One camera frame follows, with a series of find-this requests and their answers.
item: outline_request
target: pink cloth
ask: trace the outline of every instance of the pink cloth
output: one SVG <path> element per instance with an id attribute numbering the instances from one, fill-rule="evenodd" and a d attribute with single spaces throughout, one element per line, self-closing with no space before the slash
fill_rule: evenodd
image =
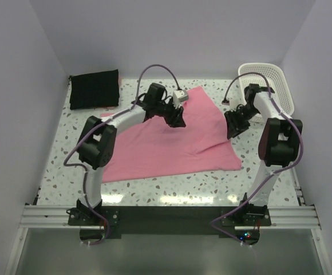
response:
<path id="1" fill-rule="evenodd" d="M 241 161 L 227 140 L 226 120 L 202 87 L 188 91 L 185 128 L 153 117 L 116 137 L 102 182 L 152 178 L 208 170 L 239 170 Z"/>

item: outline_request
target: cable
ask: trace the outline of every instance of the cable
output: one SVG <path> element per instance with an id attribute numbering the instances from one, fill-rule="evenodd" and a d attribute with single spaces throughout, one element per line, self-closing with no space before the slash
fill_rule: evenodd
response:
<path id="1" fill-rule="evenodd" d="M 265 184 L 268 180 L 270 180 L 275 174 L 279 174 L 279 173 L 281 173 L 281 172 L 283 172 L 283 171 L 286 171 L 286 170 L 288 170 L 288 169 L 291 169 L 291 168 L 295 167 L 295 166 L 301 161 L 301 159 L 302 159 L 302 155 L 303 155 L 303 140 L 302 140 L 302 137 L 301 137 L 301 133 L 299 132 L 297 126 L 293 123 L 293 121 L 292 121 L 288 116 L 286 116 L 286 115 L 285 115 L 285 114 L 279 109 L 278 104 L 277 104 L 277 103 L 275 102 L 275 100 L 272 98 L 272 93 L 271 93 L 271 89 L 270 89 L 270 86 L 269 86 L 268 79 L 267 79 L 263 74 L 261 74 L 261 73 L 255 73 L 255 72 L 240 74 L 238 77 L 236 77 L 235 79 L 233 79 L 233 80 L 231 81 L 231 83 L 229 84 L 229 86 L 228 86 L 228 88 L 227 88 L 227 90 L 226 90 L 226 94 L 224 95 L 224 99 L 226 99 L 227 93 L 228 93 L 228 91 L 230 90 L 230 87 L 232 86 L 232 84 L 233 84 L 237 79 L 239 79 L 240 77 L 245 76 L 245 75 L 247 75 L 247 74 L 257 74 L 258 76 L 261 76 L 261 77 L 264 79 L 264 81 L 265 81 L 265 83 L 266 83 L 266 85 L 267 85 L 268 94 L 269 94 L 269 99 L 270 99 L 270 101 L 272 102 L 272 105 L 274 106 L 274 108 L 276 109 L 276 111 L 277 111 L 277 112 L 278 112 L 278 113 L 279 113 L 279 114 L 280 114 L 285 120 L 287 120 L 287 121 L 289 122 L 289 124 L 291 124 L 291 126 L 293 127 L 293 129 L 294 129 L 294 131 L 296 132 L 296 134 L 297 134 L 297 136 L 298 136 L 298 139 L 299 139 L 300 150 L 299 150 L 298 158 L 296 159 L 296 161 L 295 161 L 293 164 L 291 164 L 291 165 L 289 165 L 289 166 L 287 166 L 287 167 L 284 167 L 284 168 L 281 168 L 281 169 L 275 170 L 272 174 L 270 174 L 269 176 L 267 176 L 267 177 L 261 182 L 261 184 L 258 186 L 258 188 L 256 188 L 256 190 L 250 195 L 250 197 L 248 197 L 248 198 L 246 199 L 246 201 L 244 201 L 241 205 L 239 205 L 239 206 L 236 207 L 235 209 L 231 210 L 230 212 L 228 212 L 228 213 L 226 213 L 226 214 L 224 214 L 224 215 L 222 215 L 222 216 L 220 216 L 220 217 L 214 219 L 213 221 L 211 221 L 210 225 L 211 225 L 214 229 L 216 229 L 216 230 L 218 230 L 218 231 L 220 231 L 220 232 L 222 232 L 222 233 L 228 235 L 229 237 L 231 237 L 231 238 L 233 238 L 233 239 L 235 239 L 235 240 L 237 240 L 237 241 L 239 241 L 239 242 L 241 242 L 241 241 L 240 241 L 238 238 L 236 238 L 234 235 L 230 234 L 229 232 L 227 232 L 227 231 L 225 231 L 225 230 L 223 230 L 223 229 L 217 227 L 216 225 L 214 225 L 214 223 L 217 222 L 217 221 L 220 221 L 221 219 L 227 218 L 228 216 L 230 216 L 230 215 L 236 213 L 237 211 L 239 211 L 242 207 L 244 207 L 244 206 L 245 206 L 245 205 L 246 205 L 246 204 L 247 204 L 247 203 L 248 203 L 248 202 L 249 202 L 249 201 L 250 201 L 250 200 L 256 195 L 256 193 L 259 192 L 259 190 L 264 186 L 264 184 Z"/>
<path id="2" fill-rule="evenodd" d="M 65 158 L 64 162 L 63 162 L 63 165 L 65 167 L 77 167 L 77 166 L 80 166 L 82 167 L 84 170 L 85 170 L 85 175 L 84 175 L 84 179 L 82 181 L 82 189 L 83 189 L 83 193 L 84 193 L 84 198 L 85 198 L 85 201 L 86 201 L 86 204 L 87 204 L 87 207 L 88 209 L 97 217 L 99 217 L 100 219 L 102 219 L 104 221 L 104 230 L 105 230 L 105 234 L 103 236 L 103 238 L 99 239 L 98 241 L 95 241 L 95 242 L 89 242 L 88 245 L 97 245 L 99 243 L 102 243 L 104 241 L 104 239 L 106 239 L 109 234 L 110 234 L 110 225 L 109 225 L 109 221 L 102 215 L 100 215 L 98 212 L 96 212 L 93 207 L 91 206 L 91 204 L 89 203 L 88 201 L 88 198 L 87 198 L 87 193 L 86 193 L 86 183 L 87 183 L 87 176 L 88 176 L 88 168 L 86 167 L 86 165 L 84 165 L 83 163 L 68 163 L 69 159 L 74 155 L 74 153 L 79 149 L 79 147 L 99 128 L 103 127 L 104 125 L 108 124 L 110 121 L 112 121 L 113 119 L 127 113 L 127 112 L 130 112 L 136 105 L 137 105 L 137 102 L 138 102 L 138 95 L 139 95 L 139 90 L 140 90 L 140 83 L 141 83 L 141 80 L 142 80 L 142 77 L 144 75 L 144 73 L 149 69 L 149 68 L 152 68 L 152 67 L 161 67 L 161 68 L 164 68 L 165 70 L 167 70 L 171 76 L 173 77 L 175 83 L 176 83 L 176 86 L 177 86 L 177 89 L 178 90 L 181 90 L 180 86 L 179 86 L 179 83 L 177 82 L 177 79 L 176 79 L 176 76 L 171 72 L 170 69 L 168 69 L 166 66 L 164 65 L 161 65 L 161 64 L 152 64 L 148 67 L 146 67 L 142 72 L 141 72 L 141 75 L 139 75 L 139 79 L 138 79 L 138 85 L 137 85 L 137 91 L 136 91 L 136 97 L 135 97 L 135 100 L 133 102 L 133 105 L 129 108 L 129 109 L 125 109 L 119 113 L 115 113 L 112 117 L 110 117 L 109 119 L 105 120 L 104 122 L 100 123 L 99 125 L 93 127 L 78 143 L 77 145 L 69 152 L 68 156 Z"/>

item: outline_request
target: black square object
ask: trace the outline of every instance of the black square object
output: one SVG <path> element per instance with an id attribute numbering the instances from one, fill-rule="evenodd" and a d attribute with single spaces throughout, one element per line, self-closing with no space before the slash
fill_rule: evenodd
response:
<path id="1" fill-rule="evenodd" d="M 70 109 L 114 107 L 119 105 L 119 72 L 81 74 L 72 76 Z"/>

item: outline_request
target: white speckled surface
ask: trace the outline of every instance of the white speckled surface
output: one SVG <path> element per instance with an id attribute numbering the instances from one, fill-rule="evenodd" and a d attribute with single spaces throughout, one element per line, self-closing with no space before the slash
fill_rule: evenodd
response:
<path id="1" fill-rule="evenodd" d="M 165 85 L 169 92 L 175 83 L 172 80 L 142 80 L 140 93 L 146 92 L 150 83 Z M 120 91 L 121 110 L 133 99 L 136 92 L 136 80 L 123 80 Z M 191 89 L 202 86 L 221 111 L 224 91 L 230 80 L 179 80 L 182 88 Z M 230 91 L 229 97 L 237 96 L 238 86 Z M 59 127 L 50 152 L 48 165 L 41 182 L 38 205 L 74 205 L 81 194 L 83 171 L 80 168 L 63 166 L 65 155 L 76 145 L 86 119 L 100 116 L 106 109 L 71 111 L 69 95 L 63 107 Z M 262 133 L 262 124 L 252 123 L 250 129 L 232 140 L 232 146 L 242 160 L 240 171 L 209 171 L 185 175 L 163 176 L 158 178 L 125 180 L 104 183 L 101 194 L 107 205 L 237 205 L 243 194 L 254 181 L 259 167 L 258 143 Z M 270 196 L 270 206 L 297 206 L 295 181 L 292 173 L 282 173 Z"/>

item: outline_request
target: plastic basket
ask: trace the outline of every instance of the plastic basket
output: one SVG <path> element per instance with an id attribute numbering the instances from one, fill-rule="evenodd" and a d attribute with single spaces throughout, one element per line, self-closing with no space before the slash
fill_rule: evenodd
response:
<path id="1" fill-rule="evenodd" d="M 278 95 L 278 98 L 276 99 L 277 103 L 279 103 L 282 109 L 291 116 L 294 112 L 294 105 L 286 78 L 281 68 L 269 63 L 245 63 L 239 68 L 239 75 L 250 72 L 261 73 L 268 79 L 270 87 L 272 87 L 276 95 Z M 249 84 L 259 84 L 260 86 L 266 87 L 263 78 L 256 74 L 240 77 L 239 81 L 243 104 L 246 104 L 244 95 L 244 88 L 246 86 Z M 251 121 L 259 123 L 264 122 L 260 114 L 254 116 Z"/>

